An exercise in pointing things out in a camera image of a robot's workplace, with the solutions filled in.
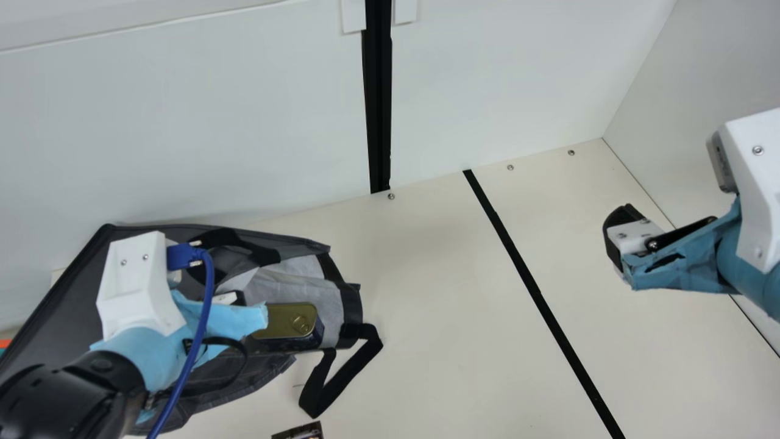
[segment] white wall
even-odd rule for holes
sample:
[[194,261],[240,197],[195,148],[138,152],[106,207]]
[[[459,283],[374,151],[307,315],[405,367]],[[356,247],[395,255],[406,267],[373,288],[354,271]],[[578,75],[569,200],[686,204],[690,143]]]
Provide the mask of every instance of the white wall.
[[0,330],[104,222],[239,224],[369,191],[338,0],[0,52],[0,127]]
[[393,28],[392,183],[601,137],[674,0],[420,0]]
[[0,50],[281,1],[4,0]]
[[[725,213],[705,140],[780,107],[780,2],[679,0],[604,139],[679,227]],[[780,352],[780,325],[736,298]]]

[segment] white table surface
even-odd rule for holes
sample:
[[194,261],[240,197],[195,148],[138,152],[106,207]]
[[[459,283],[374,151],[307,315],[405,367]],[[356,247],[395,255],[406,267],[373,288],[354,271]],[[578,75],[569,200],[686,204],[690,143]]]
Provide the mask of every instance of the white table surface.
[[[332,245],[384,339],[321,417],[325,436],[608,437],[463,175],[394,193],[249,227]],[[320,357],[300,355],[257,393],[165,436],[268,438],[310,422],[297,398]]]
[[780,359],[729,296],[635,292],[615,273],[614,208],[671,226],[603,141],[475,174],[626,437],[780,437]]

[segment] bag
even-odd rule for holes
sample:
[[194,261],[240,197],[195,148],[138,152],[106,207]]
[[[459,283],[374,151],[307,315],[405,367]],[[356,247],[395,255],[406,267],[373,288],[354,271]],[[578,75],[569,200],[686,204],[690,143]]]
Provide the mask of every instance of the bag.
[[[209,250],[216,272],[215,298],[236,293],[245,305],[314,304],[322,328],[319,344],[312,348],[322,350],[324,355],[299,400],[300,407],[312,418],[322,414],[382,349],[376,329],[363,323],[360,286],[343,280],[327,245],[299,237],[198,225],[105,225],[63,273],[0,358],[0,380],[33,364],[63,366],[102,339],[94,303],[108,244],[152,230],[177,242],[200,241],[200,247]],[[202,267],[188,269],[177,289],[189,299],[201,300],[204,274]],[[326,384],[336,349],[351,348],[359,339],[366,343]],[[195,413],[257,391],[295,361],[288,352],[249,352],[245,343],[204,342],[228,344],[232,348],[192,372],[163,432],[181,428]],[[155,395],[150,400],[152,406],[164,405],[165,397],[165,393]],[[155,418],[136,425],[130,433],[145,435]]]

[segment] white panel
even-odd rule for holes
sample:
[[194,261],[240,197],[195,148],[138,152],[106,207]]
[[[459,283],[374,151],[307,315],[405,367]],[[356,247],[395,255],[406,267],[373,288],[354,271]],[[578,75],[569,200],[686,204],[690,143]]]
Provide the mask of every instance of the white panel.
[[[251,227],[331,244],[384,340],[321,417],[325,436],[608,437],[463,175],[394,192]],[[265,438],[310,422],[297,398],[320,357],[299,355],[166,437]]]
[[366,28],[366,0],[341,0],[342,30],[345,34]]
[[244,223],[368,192],[337,2],[0,55],[0,329],[103,222]]
[[392,30],[393,185],[601,137],[674,2],[421,1]]
[[0,50],[282,1],[4,0]]
[[[604,139],[680,227],[729,210],[704,142],[780,106],[780,2],[680,0]],[[745,308],[780,350],[780,327]]]
[[601,226],[669,227],[602,141],[475,170],[626,437],[777,437],[780,360],[728,295],[631,291]]
[[417,0],[395,0],[393,23],[405,24],[417,20]]

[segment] white bracket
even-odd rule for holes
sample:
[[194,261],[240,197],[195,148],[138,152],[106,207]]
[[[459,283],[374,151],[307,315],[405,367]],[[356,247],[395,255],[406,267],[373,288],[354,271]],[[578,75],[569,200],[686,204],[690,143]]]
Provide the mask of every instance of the white bracket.
[[736,254],[769,273],[780,262],[780,109],[727,122],[718,132],[742,208]]
[[647,252],[645,241],[652,237],[664,234],[664,231],[649,219],[634,221],[609,227],[607,236],[612,244],[618,248],[620,255],[635,255]]
[[147,327],[167,337],[184,326],[168,287],[165,244],[164,234],[150,232],[108,246],[97,293],[103,340],[131,327]]
[[342,0],[342,30],[345,34],[366,30],[366,0]]
[[[352,34],[366,29],[366,2],[374,0],[341,0],[342,30]],[[406,24],[417,21],[417,0],[395,0],[393,23]]]
[[395,0],[393,23],[406,24],[417,21],[417,0]]

